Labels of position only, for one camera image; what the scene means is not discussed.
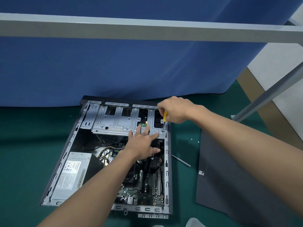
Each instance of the screwdriver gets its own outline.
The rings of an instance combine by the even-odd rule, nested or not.
[[[162,133],[164,132],[164,128],[165,128],[165,123],[167,122],[166,121],[166,117],[167,117],[167,111],[164,111],[164,116],[163,116],[163,122],[164,122],[164,124],[163,124],[163,128],[162,128]]]

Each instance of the green floor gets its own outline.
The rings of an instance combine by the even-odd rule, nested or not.
[[[250,103],[237,81],[225,94],[195,94],[186,98],[228,118]],[[40,199],[79,110],[80,107],[0,108],[1,226],[35,226],[54,210],[39,206]],[[268,133],[256,113],[244,124]],[[191,217],[198,218],[206,227],[243,226],[223,213],[195,203],[200,133],[192,122],[172,125],[172,153],[192,167],[172,160],[174,215],[169,220],[115,212],[110,214],[106,226],[184,227]],[[299,223],[299,218],[292,218],[291,226]]]

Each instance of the blue curtain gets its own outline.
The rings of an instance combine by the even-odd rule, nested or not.
[[[283,25],[303,0],[0,0],[0,12]],[[0,106],[224,93],[263,43],[0,38]]]

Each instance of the white object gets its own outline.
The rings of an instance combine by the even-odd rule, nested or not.
[[[188,220],[185,227],[206,227],[198,219],[192,217]]]

